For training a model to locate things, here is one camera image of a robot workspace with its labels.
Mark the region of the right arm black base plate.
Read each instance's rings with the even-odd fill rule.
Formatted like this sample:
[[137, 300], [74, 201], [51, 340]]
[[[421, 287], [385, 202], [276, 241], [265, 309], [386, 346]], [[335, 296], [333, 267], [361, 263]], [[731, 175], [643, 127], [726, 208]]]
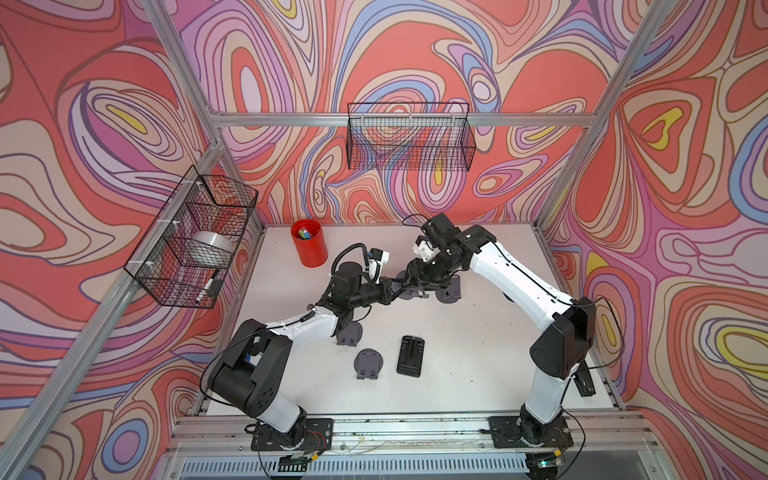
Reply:
[[491, 416], [487, 431], [497, 449], [566, 450], [574, 446], [562, 414], [548, 424], [541, 424], [528, 416]]

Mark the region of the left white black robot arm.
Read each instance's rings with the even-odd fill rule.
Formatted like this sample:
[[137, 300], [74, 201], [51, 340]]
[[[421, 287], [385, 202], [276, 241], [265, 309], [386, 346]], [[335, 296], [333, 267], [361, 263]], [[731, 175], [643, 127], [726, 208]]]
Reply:
[[344, 249], [306, 312], [268, 324], [244, 321], [206, 367], [201, 392], [256, 420], [254, 435], [267, 431], [283, 449], [302, 448], [316, 435], [308, 431], [306, 411], [281, 391], [288, 360], [303, 347], [338, 336], [355, 322], [357, 309], [392, 303], [402, 287], [382, 275], [388, 261], [388, 252], [362, 243]]

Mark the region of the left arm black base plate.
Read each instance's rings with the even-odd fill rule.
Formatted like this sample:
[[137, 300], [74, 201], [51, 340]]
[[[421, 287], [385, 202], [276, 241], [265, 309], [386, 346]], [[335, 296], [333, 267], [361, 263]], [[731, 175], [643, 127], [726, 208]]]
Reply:
[[250, 424], [245, 428], [252, 435], [254, 452], [323, 453], [332, 447], [334, 420], [329, 417], [299, 419], [298, 426], [281, 433], [264, 424]]

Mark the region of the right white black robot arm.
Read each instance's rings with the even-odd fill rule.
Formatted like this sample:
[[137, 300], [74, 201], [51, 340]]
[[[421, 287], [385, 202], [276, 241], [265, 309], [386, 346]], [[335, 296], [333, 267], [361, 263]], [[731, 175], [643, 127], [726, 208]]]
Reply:
[[595, 302], [575, 299], [545, 282], [480, 225], [460, 230], [441, 213], [420, 230], [413, 247], [417, 258], [406, 268], [408, 287], [437, 290], [457, 272], [472, 271], [519, 306], [540, 330], [529, 349], [536, 371], [517, 428], [525, 445], [542, 446], [562, 419], [570, 378], [593, 346]]

